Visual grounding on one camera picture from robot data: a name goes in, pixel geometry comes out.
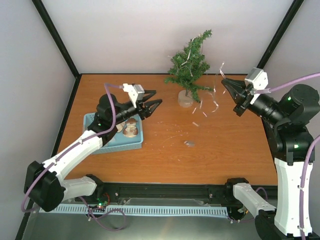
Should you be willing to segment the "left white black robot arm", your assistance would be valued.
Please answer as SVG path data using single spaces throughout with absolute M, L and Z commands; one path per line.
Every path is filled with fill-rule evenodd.
M 33 161 L 26 170 L 23 192 L 45 212 L 54 210 L 63 201 L 88 196 L 92 201 L 103 198 L 104 188 L 94 175 L 67 180 L 66 176 L 93 152 L 105 146 L 117 133 L 117 125 L 135 115 L 141 120 L 150 117 L 162 103 L 151 100 L 156 90 L 144 90 L 139 84 L 120 87 L 129 101 L 119 103 L 107 92 L 99 99 L 93 122 L 82 135 L 57 155 L 42 163 Z

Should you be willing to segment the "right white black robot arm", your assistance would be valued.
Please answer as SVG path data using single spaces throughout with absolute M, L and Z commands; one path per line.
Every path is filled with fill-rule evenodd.
M 227 182 L 232 197 L 253 216 L 255 229 L 262 240 L 317 240 L 309 216 L 309 182 L 315 161 L 318 137 L 312 137 L 307 125 L 320 111 L 316 89 L 300 77 L 286 84 L 289 91 L 280 101 L 266 80 L 225 78 L 223 86 L 235 102 L 234 112 L 242 116 L 251 111 L 261 118 L 274 158 L 277 174 L 277 204 L 272 205 L 240 178 Z

